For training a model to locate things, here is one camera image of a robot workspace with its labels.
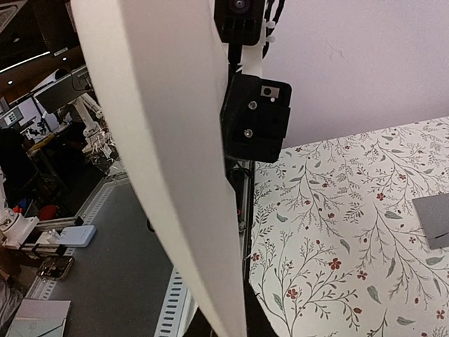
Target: floral tablecloth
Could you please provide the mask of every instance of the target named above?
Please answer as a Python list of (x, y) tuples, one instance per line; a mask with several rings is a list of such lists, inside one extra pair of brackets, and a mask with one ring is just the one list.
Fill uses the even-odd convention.
[(257, 164), (250, 281), (280, 336), (449, 337), (449, 249), (412, 199), (449, 192), (449, 118)]

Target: gray table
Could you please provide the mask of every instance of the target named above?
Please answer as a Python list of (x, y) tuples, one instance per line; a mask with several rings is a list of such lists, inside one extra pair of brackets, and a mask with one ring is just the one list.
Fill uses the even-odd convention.
[(146, 220), (129, 183), (114, 187), (90, 246), (51, 294), (72, 301), (64, 336), (154, 335), (173, 266)]

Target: wall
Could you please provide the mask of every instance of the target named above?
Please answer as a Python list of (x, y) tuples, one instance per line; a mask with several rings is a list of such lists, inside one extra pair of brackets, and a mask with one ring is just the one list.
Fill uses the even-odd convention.
[(449, 115), (449, 2), (286, 0), (264, 77), (293, 87), (284, 146)]

